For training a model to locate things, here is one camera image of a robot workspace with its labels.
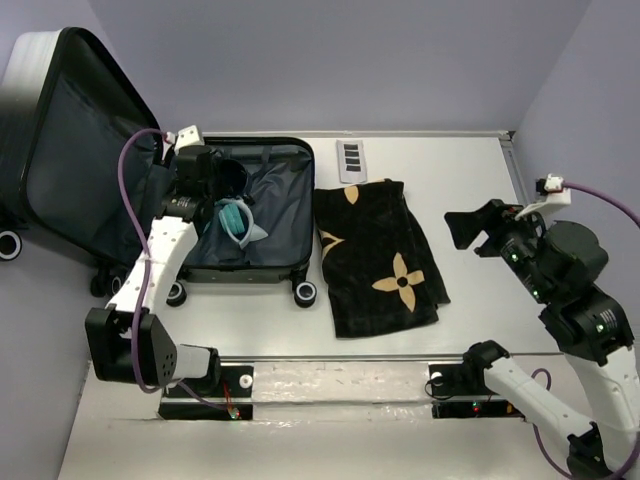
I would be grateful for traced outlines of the dark blue mug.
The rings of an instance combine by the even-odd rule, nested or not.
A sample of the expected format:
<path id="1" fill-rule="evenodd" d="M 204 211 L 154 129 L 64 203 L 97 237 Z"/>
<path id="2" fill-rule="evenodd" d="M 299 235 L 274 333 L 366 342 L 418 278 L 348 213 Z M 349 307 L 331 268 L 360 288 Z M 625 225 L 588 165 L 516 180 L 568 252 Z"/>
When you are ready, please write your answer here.
<path id="1" fill-rule="evenodd" d="M 233 159 L 223 159 L 218 163 L 218 194 L 221 198 L 236 198 L 245 195 L 249 184 L 249 174 L 242 164 Z"/>

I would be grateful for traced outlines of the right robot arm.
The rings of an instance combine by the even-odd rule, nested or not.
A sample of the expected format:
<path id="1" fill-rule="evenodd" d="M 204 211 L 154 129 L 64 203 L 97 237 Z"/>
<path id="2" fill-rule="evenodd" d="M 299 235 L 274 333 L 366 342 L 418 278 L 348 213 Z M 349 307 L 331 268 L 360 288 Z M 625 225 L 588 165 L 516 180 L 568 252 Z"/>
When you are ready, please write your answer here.
<path id="1" fill-rule="evenodd" d="M 463 355 L 457 380 L 468 390 L 505 398 L 566 454 L 562 474 L 580 479 L 639 476 L 639 374 L 623 307 L 596 280 L 607 252 L 587 227 L 546 226 L 529 207 L 490 200 L 472 212 L 444 216 L 454 246 L 505 261 L 543 309 L 539 318 L 574 370 L 591 408 L 582 415 L 525 373 L 493 340 Z"/>

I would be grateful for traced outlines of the black and white suitcase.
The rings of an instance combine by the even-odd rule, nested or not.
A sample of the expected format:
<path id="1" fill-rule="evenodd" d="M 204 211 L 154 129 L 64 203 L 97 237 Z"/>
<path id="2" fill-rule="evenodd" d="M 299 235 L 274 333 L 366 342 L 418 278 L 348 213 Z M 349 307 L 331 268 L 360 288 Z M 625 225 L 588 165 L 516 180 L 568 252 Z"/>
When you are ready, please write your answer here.
<path id="1" fill-rule="evenodd" d="M 97 265 L 95 297 L 114 295 L 141 251 L 126 209 L 148 232 L 175 178 L 166 164 L 173 147 L 159 129 L 91 31 L 20 35 L 1 81 L 1 238 L 11 246 L 4 259 L 19 253 L 19 228 L 39 228 Z M 286 280 L 295 303 L 311 306 L 311 146 L 287 136 L 202 135 L 219 162 L 233 159 L 247 170 L 248 188 L 236 198 L 269 236 L 240 249 L 215 218 L 187 256 L 168 304 L 185 302 L 187 282 Z"/>

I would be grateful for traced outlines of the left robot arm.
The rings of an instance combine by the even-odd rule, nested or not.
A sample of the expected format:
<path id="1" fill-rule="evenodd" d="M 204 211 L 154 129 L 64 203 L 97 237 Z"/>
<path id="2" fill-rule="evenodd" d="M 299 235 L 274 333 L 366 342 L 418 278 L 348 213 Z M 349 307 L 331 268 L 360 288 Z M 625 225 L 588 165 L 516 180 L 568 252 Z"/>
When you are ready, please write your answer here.
<path id="1" fill-rule="evenodd" d="M 96 377 L 135 384 L 153 393 L 186 380 L 209 395 L 221 383 L 216 349 L 175 343 L 160 319 L 182 265 L 213 218 L 219 188 L 212 150 L 195 145 L 174 158 L 177 179 L 164 197 L 150 230 L 144 232 L 133 208 L 126 209 L 142 245 L 116 295 L 93 308 L 85 330 Z"/>

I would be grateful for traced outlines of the black towel with tan flowers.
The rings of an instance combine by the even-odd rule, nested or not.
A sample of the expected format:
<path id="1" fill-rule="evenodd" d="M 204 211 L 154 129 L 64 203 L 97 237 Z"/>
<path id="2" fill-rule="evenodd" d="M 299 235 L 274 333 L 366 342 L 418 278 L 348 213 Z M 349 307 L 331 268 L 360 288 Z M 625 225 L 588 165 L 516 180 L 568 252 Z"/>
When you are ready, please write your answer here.
<path id="1" fill-rule="evenodd" d="M 384 179 L 313 194 L 335 335 L 362 339 L 425 327 L 450 302 L 404 184 Z"/>

